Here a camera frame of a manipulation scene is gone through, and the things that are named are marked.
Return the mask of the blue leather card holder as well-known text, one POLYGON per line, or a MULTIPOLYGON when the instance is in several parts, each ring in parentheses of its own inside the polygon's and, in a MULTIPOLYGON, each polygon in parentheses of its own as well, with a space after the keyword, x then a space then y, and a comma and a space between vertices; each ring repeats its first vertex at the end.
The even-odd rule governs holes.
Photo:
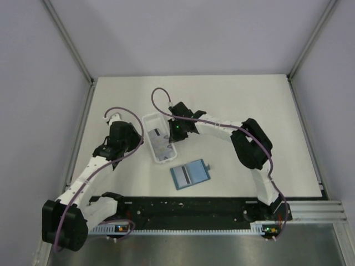
MULTIPOLYGON (((184 165, 179 165, 179 166, 185 166, 186 167, 186 169, 188 171, 188 174, 189 174, 189 177, 191 179, 191 183, 192 183, 191 185, 189 185, 187 187, 183 187, 181 189, 185 189, 185 188, 200 184, 202 182, 205 182, 205 181, 208 181, 208 180, 211 179, 210 174, 209 174, 210 165, 206 164, 203 159, 195 160, 195 161, 186 163, 184 165)), ((170 173, 171 173, 171 176, 173 178, 173 182, 174 182, 175 188, 177 190, 181 190, 181 189, 178 188, 178 186, 176 184, 176 181, 174 179, 173 168, 170 169, 170 173)))

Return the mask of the white plastic basket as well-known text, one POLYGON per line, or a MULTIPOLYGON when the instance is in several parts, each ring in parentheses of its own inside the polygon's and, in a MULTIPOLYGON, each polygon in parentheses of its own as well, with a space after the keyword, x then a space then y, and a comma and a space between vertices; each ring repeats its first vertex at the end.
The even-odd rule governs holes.
POLYGON ((176 159, 178 153, 175 145, 169 142, 170 132, 164 116, 159 112, 147 114, 142 122, 153 160, 163 164, 176 159))

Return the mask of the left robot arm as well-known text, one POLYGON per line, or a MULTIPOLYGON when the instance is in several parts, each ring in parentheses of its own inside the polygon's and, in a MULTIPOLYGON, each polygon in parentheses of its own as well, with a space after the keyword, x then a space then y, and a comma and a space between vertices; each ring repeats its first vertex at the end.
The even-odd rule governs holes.
POLYGON ((108 125, 108 136, 93 151, 79 177, 56 200, 48 200, 42 207, 42 241, 54 248, 78 251, 94 227, 107 218, 118 220, 125 215, 121 195, 105 192, 95 196, 95 192, 118 163, 143 144, 144 134, 128 122, 108 125))

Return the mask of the silver VIP card top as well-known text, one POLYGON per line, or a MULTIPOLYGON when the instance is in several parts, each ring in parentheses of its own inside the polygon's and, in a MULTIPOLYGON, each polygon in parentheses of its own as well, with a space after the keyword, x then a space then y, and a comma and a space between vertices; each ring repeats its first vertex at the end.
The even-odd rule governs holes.
POLYGON ((173 168, 174 179, 179 189, 191 185, 191 179, 185 166, 173 168))

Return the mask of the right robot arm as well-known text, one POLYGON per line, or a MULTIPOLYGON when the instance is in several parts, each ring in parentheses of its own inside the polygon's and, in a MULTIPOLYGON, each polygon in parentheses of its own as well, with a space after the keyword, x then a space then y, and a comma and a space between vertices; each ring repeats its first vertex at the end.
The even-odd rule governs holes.
POLYGON ((205 111, 192 112, 182 102, 170 105, 169 111, 170 142, 182 141, 189 133, 196 133, 232 143, 241 164, 251 170, 260 215, 272 219, 279 213, 284 199, 272 179, 273 145, 256 120, 249 118, 244 122, 230 122, 208 115, 205 111))

